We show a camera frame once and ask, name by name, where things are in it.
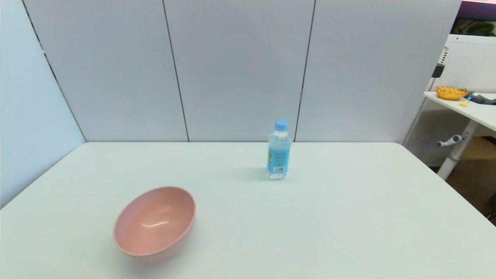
blue object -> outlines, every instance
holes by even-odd
[[[288,174],[291,138],[288,135],[288,122],[277,120],[274,133],[269,135],[267,172],[270,179],[284,179]]]
[[[288,130],[288,122],[284,119],[276,121],[275,130],[278,132],[285,132]]]

panel seam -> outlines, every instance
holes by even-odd
[[[174,63],[174,72],[176,73],[176,82],[178,84],[178,92],[179,92],[179,100],[181,102],[181,109],[183,110],[183,119],[185,122],[185,129],[186,129],[186,138],[187,141],[189,141],[189,133],[187,130],[187,124],[186,124],[186,114],[185,114],[185,107],[183,105],[183,96],[181,95],[181,87],[179,86],[179,75],[178,75],[178,68],[176,67],[176,58],[174,57],[174,50],[172,48],[172,39],[171,39],[171,32],[169,30],[169,22],[167,20],[167,12],[165,11],[165,3],[164,0],[162,0],[162,7],[164,8],[164,16],[165,16],[165,25],[167,27],[167,35],[169,36],[169,44],[171,46],[171,54],[172,54],[172,62]]]
[[[302,80],[302,89],[300,91],[300,103],[298,105],[298,116],[296,117],[296,126],[295,126],[295,138],[293,141],[296,141],[296,133],[298,131],[298,122],[300,120],[300,111],[302,108],[302,99],[303,99],[303,87],[305,85],[305,75],[307,74],[307,63],[309,60],[309,52],[310,52],[310,39],[311,39],[311,32],[313,29],[313,18],[315,17],[315,6],[317,5],[317,0],[313,1],[313,11],[311,15],[311,23],[310,23],[310,34],[309,34],[309,42],[307,44],[307,56],[305,57],[305,68],[303,69],[303,80]]]
[[[61,85],[59,83],[59,80],[57,79],[57,76],[55,75],[54,69],[52,68],[52,65],[50,64],[50,61],[48,60],[47,54],[45,53],[45,49],[43,49],[43,45],[41,44],[40,37],[38,37],[38,33],[36,32],[36,29],[34,28],[33,21],[31,20],[31,16],[29,15],[29,12],[28,12],[28,9],[26,7],[26,3],[24,3],[24,0],[22,0],[22,5],[24,6],[24,10],[26,11],[26,14],[28,16],[29,23],[31,23],[31,28],[33,28],[33,32],[34,32],[34,34],[36,36],[36,39],[38,40],[38,44],[40,44],[41,51],[42,51],[43,55],[45,56],[45,60],[47,61],[48,67],[50,68],[50,71],[52,72],[52,75],[54,76],[55,82],[57,83],[57,86],[59,87],[59,90],[60,90],[60,92],[62,94],[62,97],[63,97],[63,99],[65,101],[65,104],[67,105],[67,108],[69,109],[69,112],[72,115],[72,118],[74,119],[74,122],[76,123],[77,128],[79,129],[79,132],[83,136],[84,142],[88,142],[88,140],[86,140],[86,137],[85,137],[85,135],[83,133],[83,130],[81,129],[81,126],[79,125],[79,123],[77,122],[76,117],[74,116],[74,112],[72,111],[72,109],[71,109],[71,107],[69,105],[69,102],[67,101],[67,98],[65,97],[65,94],[64,94],[64,92],[62,90],[62,87],[61,87]]]

bowl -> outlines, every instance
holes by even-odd
[[[458,101],[468,94],[468,90],[457,86],[438,86],[435,88],[437,96],[444,100]]]
[[[166,259],[180,250],[193,225],[196,206],[188,191],[162,187],[130,202],[117,218],[114,241],[141,261]]]

floor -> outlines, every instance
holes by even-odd
[[[446,182],[479,212],[490,213],[488,201],[496,193],[496,144],[473,138]]]

bottle label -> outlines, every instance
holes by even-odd
[[[289,149],[276,150],[269,148],[267,169],[270,173],[288,172]]]

